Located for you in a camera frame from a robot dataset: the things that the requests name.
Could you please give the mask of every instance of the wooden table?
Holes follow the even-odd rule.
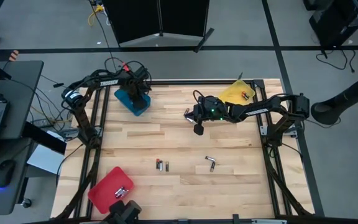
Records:
[[[279,79],[266,79],[264,82],[268,98],[283,92]],[[193,108],[196,103],[193,90],[199,90],[205,96],[218,96],[227,86],[153,86],[150,92],[152,106],[139,117],[121,105],[114,97],[113,88],[103,133],[98,182],[113,167],[121,167],[135,184],[135,189],[124,201],[135,200],[142,207],[141,220],[226,219],[235,213],[240,218],[272,218],[256,117],[237,124],[205,122],[202,136],[196,135],[193,125],[183,117],[185,109]],[[91,100],[86,106],[89,116],[92,105]],[[96,124],[99,123],[100,111]],[[274,123],[280,117],[272,113]],[[285,136],[283,142],[297,148],[296,139]],[[70,141],[66,155],[79,145],[79,140]],[[62,212],[78,188],[84,148],[63,164],[51,217]],[[299,154],[286,146],[279,147],[279,151],[287,187],[302,206],[313,213]],[[217,161],[213,173],[209,171],[211,162],[205,156]],[[169,161],[169,172],[165,172],[165,166],[163,172],[155,168],[156,158]],[[282,195],[277,186],[276,190],[283,213]],[[88,201],[86,195],[87,192],[82,216]],[[106,215],[94,208],[92,220],[101,220]]]

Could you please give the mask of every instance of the red plastic bin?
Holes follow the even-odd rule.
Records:
[[[123,197],[116,198],[114,193],[122,186],[129,191]],[[105,214],[109,211],[109,207],[112,204],[122,200],[133,188],[133,181],[131,181],[120,167],[115,167],[98,184],[89,190],[88,198],[100,213]]]

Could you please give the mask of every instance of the concrete floor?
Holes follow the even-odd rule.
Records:
[[[301,0],[268,0],[273,23],[281,46],[314,46],[315,35],[308,24],[311,12]],[[9,0],[0,10],[0,49],[67,49],[107,47],[98,24],[89,27],[91,9],[86,0]],[[103,26],[111,47],[117,47],[111,28]],[[272,46],[269,27],[260,0],[211,0],[208,28],[215,33],[207,45]],[[350,38],[358,45],[358,31]],[[194,45],[194,40],[157,39],[131,46]],[[311,103],[343,91],[358,80],[358,50],[353,61],[356,70],[336,70],[318,62],[315,51],[283,51],[290,84],[294,93],[303,92]],[[281,78],[273,50],[220,50],[193,52],[123,52],[114,53],[124,61],[138,60],[158,78]],[[20,54],[18,60],[43,60],[43,75],[58,82],[71,83],[103,68],[108,53]],[[329,62],[342,66],[340,52]],[[62,89],[41,78],[39,88],[56,104]],[[35,118],[42,116],[34,113]],[[318,190],[327,217],[358,218],[358,105],[342,115],[342,123],[322,129],[306,123],[306,142]],[[52,209],[55,176],[29,183],[26,197],[32,208],[15,208],[0,216],[0,223],[24,223],[46,220]]]

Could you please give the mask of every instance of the black panel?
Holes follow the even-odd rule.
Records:
[[[209,0],[161,0],[163,32],[203,37],[208,7]]]
[[[103,0],[117,42],[160,32],[157,0]]]

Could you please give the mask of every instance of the blue object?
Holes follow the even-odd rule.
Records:
[[[145,110],[147,110],[147,108],[149,108],[150,103],[151,103],[150,97],[148,95],[146,95],[146,94],[143,94],[142,97],[147,102],[147,105],[143,109],[138,110],[138,109],[134,108],[133,102],[131,101],[131,99],[129,98],[128,94],[124,90],[117,90],[114,93],[114,96],[116,96],[117,99],[119,101],[121,101],[121,103],[124,106],[126,106],[126,108],[128,108],[135,116],[141,115]]]

